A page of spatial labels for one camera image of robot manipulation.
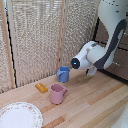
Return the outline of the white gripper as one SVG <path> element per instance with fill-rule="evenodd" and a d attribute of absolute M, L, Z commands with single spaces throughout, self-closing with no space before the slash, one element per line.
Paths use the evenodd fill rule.
<path fill-rule="evenodd" d="M 91 69 L 88 69 L 88 70 L 86 71 L 86 76 L 95 75 L 96 71 L 97 71 L 97 68 L 96 68 L 96 67 L 92 67 Z"/>

